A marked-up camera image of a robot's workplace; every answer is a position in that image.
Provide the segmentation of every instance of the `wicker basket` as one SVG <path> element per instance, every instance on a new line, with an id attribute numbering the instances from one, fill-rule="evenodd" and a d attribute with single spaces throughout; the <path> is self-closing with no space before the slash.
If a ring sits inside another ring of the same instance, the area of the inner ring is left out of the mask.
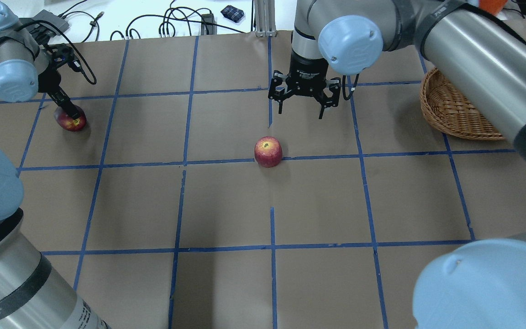
<path id="1" fill-rule="evenodd" d="M 420 98 L 423 117 L 443 133 L 465 139 L 505 139 L 438 69 L 423 79 Z"/>

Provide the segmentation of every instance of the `cable connector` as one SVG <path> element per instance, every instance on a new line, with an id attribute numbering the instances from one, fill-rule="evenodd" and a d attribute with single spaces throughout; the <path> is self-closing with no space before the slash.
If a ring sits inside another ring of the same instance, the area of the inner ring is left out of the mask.
<path id="1" fill-rule="evenodd" d="M 105 12 L 100 12 L 98 15 L 96 15 L 95 19 L 93 21 L 90 21 L 90 25 L 92 27 L 96 27 L 97 21 L 105 14 Z"/>

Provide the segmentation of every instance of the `apple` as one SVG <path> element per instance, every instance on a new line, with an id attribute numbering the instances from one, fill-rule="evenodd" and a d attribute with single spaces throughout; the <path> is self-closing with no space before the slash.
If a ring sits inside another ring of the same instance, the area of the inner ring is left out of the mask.
<path id="1" fill-rule="evenodd" d="M 265 168 L 277 166 L 284 157 L 279 140 L 265 136 L 255 144 L 255 160 Z"/>
<path id="2" fill-rule="evenodd" d="M 80 131 L 86 125 L 86 115 L 79 106 L 75 106 L 81 115 L 78 119 L 72 119 L 71 117 L 62 110 L 60 106 L 54 111 L 54 119 L 58 122 L 58 125 L 67 131 Z"/>

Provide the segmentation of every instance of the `orange object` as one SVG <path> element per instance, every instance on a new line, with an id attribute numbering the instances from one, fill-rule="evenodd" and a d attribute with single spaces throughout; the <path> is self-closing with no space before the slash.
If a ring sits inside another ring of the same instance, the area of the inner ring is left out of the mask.
<path id="1" fill-rule="evenodd" d="M 499 14 L 508 0 L 480 0 L 480 9 L 496 16 Z"/>

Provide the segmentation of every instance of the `robotic arm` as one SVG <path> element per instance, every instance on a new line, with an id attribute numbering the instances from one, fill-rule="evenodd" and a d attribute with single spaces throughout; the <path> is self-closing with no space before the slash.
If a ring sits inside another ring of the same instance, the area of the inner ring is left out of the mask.
<path id="1" fill-rule="evenodd" d="M 46 92 L 73 121 L 69 125 L 65 123 L 63 128 L 80 130 L 86 124 L 84 112 L 60 87 L 61 77 L 57 71 L 68 64 L 73 71 L 84 73 L 79 58 L 65 44 L 40 47 L 26 29 L 33 25 L 37 27 L 45 22 L 22 25 L 19 18 L 0 2 L 0 100 L 22 102 L 32 99 L 38 92 Z"/>
<path id="2" fill-rule="evenodd" d="M 269 98 L 281 113 L 286 98 L 313 96 L 321 118 L 325 108 L 338 106 L 340 81 L 326 80 L 328 64 L 342 75 L 359 74 L 382 51 L 410 44 L 526 160 L 526 42 L 463 0 L 299 0 L 289 73 L 274 72 Z"/>

